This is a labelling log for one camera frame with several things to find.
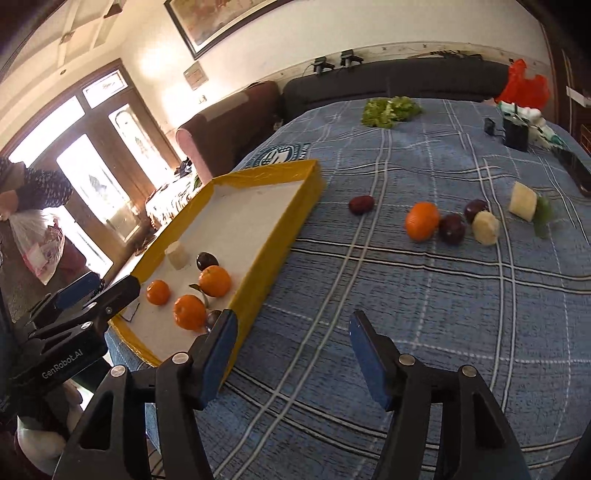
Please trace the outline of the pale corn cob piece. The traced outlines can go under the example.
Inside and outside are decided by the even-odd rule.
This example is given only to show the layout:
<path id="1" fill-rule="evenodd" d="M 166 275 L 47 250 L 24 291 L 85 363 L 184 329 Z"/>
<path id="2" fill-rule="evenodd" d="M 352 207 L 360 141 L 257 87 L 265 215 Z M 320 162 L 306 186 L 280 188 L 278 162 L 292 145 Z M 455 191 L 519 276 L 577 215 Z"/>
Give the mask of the pale corn cob piece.
<path id="1" fill-rule="evenodd" d="M 492 246 L 498 241 L 500 221 L 488 210 L 480 211 L 472 223 L 475 239 L 482 245 Z"/>
<path id="2" fill-rule="evenodd" d="M 165 257 L 175 270 L 181 270 L 189 262 L 186 248 L 180 241 L 174 241 L 164 251 Z"/>

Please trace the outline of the dark red plum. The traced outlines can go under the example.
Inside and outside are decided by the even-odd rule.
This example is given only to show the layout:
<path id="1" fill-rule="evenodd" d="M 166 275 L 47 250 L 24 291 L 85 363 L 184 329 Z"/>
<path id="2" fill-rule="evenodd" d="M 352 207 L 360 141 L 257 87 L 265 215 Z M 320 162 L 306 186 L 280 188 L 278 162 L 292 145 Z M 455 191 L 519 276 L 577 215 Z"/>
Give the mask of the dark red plum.
<path id="1" fill-rule="evenodd" d="M 466 223 L 459 214 L 452 213 L 444 216 L 438 226 L 440 239 L 449 245 L 459 245 L 466 235 Z"/>
<path id="2" fill-rule="evenodd" d="M 476 216 L 482 211 L 488 211 L 489 206 L 488 203 L 482 199 L 476 199 L 470 201 L 465 209 L 464 209 L 464 216 L 466 221 L 472 225 Z"/>
<path id="3" fill-rule="evenodd" d="M 349 212 L 353 215 L 363 215 L 372 211 L 375 207 L 375 198 L 370 195 L 356 196 L 349 200 Z"/>
<path id="4" fill-rule="evenodd" d="M 218 266 L 217 258 L 208 252 L 200 252 L 195 259 L 195 264 L 197 264 L 197 269 L 199 271 L 204 271 L 205 269 L 211 266 Z"/>
<path id="5" fill-rule="evenodd" d="M 219 316 L 221 316 L 220 310 L 211 310 L 207 313 L 205 327 L 208 331 L 211 331 L 214 328 L 214 325 Z"/>

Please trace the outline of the orange tangerine with leaf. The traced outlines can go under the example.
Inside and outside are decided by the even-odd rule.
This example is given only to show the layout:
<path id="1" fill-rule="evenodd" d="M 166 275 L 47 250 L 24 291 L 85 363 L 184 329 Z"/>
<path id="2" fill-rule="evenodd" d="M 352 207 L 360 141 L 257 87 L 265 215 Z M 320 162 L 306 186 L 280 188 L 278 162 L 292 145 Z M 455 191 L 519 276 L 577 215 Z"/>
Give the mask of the orange tangerine with leaf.
<path id="1" fill-rule="evenodd" d="M 204 298 L 205 306 L 208 306 L 209 299 L 221 298 L 231 290 L 232 280 L 228 271 L 218 265 L 211 265 L 200 273 L 198 281 L 191 283 L 188 287 L 197 291 Z"/>

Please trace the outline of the pale corn piece with leaf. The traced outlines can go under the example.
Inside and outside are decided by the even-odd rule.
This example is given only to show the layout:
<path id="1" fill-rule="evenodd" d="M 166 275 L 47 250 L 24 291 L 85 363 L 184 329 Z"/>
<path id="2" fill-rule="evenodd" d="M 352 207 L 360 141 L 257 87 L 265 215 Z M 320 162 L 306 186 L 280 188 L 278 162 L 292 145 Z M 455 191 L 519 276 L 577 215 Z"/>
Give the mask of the pale corn piece with leaf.
<path id="1" fill-rule="evenodd" d="M 531 223 L 537 237 L 546 239 L 550 236 L 549 224 L 553 216 L 551 203 L 530 187 L 520 182 L 514 183 L 509 212 Z"/>

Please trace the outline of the white plastic bag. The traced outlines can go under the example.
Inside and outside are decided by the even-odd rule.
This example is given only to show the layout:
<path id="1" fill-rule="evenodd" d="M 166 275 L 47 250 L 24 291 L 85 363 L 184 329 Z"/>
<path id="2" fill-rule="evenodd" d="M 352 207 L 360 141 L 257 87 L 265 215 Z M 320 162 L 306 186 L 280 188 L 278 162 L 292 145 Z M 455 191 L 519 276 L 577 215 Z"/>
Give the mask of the white plastic bag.
<path id="1" fill-rule="evenodd" d="M 27 210 L 13 214 L 9 224 L 23 262 L 46 286 L 55 274 L 65 245 L 58 218 L 44 210 Z"/>

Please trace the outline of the yellow rimmed white tray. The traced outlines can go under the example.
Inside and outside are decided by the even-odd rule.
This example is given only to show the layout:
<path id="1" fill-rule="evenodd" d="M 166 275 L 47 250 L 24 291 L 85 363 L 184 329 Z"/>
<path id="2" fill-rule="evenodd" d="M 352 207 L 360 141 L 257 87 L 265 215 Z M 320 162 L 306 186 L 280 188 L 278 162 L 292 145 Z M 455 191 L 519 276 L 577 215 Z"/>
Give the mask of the yellow rimmed white tray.
<path id="1" fill-rule="evenodd" d="M 171 297 L 190 294 L 198 280 L 195 259 L 214 255 L 232 280 L 225 296 L 211 307 L 230 309 L 238 318 L 240 347 L 249 336 L 290 248 L 325 188 L 317 160 L 249 168 L 222 175 L 202 187 L 161 231 L 131 271 L 141 286 L 167 283 Z M 189 262 L 175 270 L 165 257 L 180 241 Z"/>

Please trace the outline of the person in dark clothes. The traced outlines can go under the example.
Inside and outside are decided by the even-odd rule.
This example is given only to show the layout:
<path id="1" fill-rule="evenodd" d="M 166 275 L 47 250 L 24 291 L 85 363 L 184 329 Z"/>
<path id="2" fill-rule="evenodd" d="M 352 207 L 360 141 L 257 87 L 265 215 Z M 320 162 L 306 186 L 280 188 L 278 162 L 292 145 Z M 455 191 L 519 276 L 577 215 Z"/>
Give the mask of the person in dark clothes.
<path id="1" fill-rule="evenodd" d="M 73 192 L 69 180 L 56 170 L 29 169 L 1 157 L 1 289 L 26 291 L 45 287 L 25 266 L 8 219 L 12 214 L 64 206 Z"/>

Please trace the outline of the wooden glass door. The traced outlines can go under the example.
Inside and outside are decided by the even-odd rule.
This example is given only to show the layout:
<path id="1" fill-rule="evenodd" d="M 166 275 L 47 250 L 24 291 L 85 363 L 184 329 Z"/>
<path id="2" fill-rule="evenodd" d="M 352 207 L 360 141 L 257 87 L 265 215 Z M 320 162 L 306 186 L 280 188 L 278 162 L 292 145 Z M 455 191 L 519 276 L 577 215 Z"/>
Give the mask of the wooden glass door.
<path id="1" fill-rule="evenodd" d="M 146 238 L 145 203 L 180 164 L 121 60 L 44 102 L 1 152 L 66 175 L 74 191 L 56 214 L 100 274 L 117 272 Z"/>

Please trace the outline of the black box with white items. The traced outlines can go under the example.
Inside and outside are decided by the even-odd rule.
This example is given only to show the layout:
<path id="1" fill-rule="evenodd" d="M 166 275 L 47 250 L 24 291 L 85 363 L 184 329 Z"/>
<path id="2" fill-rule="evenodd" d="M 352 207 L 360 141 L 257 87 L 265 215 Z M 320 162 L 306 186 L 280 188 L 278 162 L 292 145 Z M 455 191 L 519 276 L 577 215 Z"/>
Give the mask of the black box with white items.
<path id="1" fill-rule="evenodd" d="M 501 136 L 506 147 L 522 152 L 534 146 L 545 150 L 568 149 L 566 142 L 549 125 L 539 109 L 504 101 L 500 101 L 497 108 L 502 125 L 497 127 L 493 119 L 486 118 L 484 132 L 491 137 Z"/>

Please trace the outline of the green lettuce bunch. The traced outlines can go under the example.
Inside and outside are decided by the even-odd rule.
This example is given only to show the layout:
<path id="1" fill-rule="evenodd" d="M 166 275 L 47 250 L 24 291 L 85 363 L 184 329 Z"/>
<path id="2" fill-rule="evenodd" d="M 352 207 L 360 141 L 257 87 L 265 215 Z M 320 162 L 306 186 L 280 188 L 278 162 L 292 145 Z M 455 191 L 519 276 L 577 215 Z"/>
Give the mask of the green lettuce bunch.
<path id="1" fill-rule="evenodd" d="M 367 101 L 363 108 L 363 126 L 392 129 L 396 124 L 407 122 L 422 113 L 417 102 L 407 96 L 375 98 Z"/>

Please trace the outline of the red plastic bag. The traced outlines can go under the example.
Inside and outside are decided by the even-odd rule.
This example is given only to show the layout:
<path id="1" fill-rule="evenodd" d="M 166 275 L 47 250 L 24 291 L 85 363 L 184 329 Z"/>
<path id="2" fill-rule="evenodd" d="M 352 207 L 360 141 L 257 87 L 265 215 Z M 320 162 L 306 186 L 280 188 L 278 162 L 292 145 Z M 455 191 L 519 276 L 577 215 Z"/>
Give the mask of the red plastic bag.
<path id="1" fill-rule="evenodd" d="M 545 76 L 526 76 L 527 63 L 514 61 L 508 69 L 508 81 L 503 91 L 495 98 L 496 103 L 515 103 L 518 107 L 543 110 L 550 99 L 549 83 Z"/>

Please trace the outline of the black leather sofa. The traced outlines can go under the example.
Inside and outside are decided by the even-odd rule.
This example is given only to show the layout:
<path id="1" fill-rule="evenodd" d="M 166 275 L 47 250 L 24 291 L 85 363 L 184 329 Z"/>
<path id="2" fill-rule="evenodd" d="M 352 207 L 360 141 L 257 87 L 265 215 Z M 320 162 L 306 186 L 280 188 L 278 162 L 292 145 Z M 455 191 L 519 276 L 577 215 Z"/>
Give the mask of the black leather sofa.
<path id="1" fill-rule="evenodd" d="M 373 62 L 291 80 L 281 114 L 290 122 L 335 102 L 396 96 L 480 102 L 502 93 L 508 76 L 507 65 L 477 58 Z"/>

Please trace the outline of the wooden side cabinet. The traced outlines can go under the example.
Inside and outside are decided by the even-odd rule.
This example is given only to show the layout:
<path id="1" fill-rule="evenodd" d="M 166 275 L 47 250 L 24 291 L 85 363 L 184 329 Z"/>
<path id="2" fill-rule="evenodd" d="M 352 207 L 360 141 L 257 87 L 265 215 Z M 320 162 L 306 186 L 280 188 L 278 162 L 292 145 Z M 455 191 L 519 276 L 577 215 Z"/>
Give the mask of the wooden side cabinet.
<path id="1" fill-rule="evenodd" d="M 590 154 L 590 65 L 562 51 L 570 134 Z"/>

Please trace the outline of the small wall notice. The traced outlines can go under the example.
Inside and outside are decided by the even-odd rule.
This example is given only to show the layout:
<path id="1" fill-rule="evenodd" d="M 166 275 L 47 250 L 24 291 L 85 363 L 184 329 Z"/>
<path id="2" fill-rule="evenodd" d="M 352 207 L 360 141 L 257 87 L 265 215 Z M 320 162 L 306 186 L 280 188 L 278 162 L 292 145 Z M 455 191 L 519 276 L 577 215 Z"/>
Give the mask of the small wall notice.
<path id="1" fill-rule="evenodd" d="M 207 74 L 204 72 L 204 68 L 198 61 L 195 61 L 189 68 L 183 72 L 184 79 L 189 87 L 195 91 L 208 81 Z"/>

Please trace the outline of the framed wall painting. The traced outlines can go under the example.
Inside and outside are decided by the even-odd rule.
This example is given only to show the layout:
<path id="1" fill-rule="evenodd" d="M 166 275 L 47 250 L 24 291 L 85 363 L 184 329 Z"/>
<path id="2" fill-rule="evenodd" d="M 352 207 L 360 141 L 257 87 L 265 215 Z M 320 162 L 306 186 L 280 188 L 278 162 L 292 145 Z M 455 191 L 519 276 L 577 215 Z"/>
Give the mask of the framed wall painting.
<path id="1" fill-rule="evenodd" d="M 167 0 L 164 8 L 197 60 L 225 38 L 290 0 Z"/>

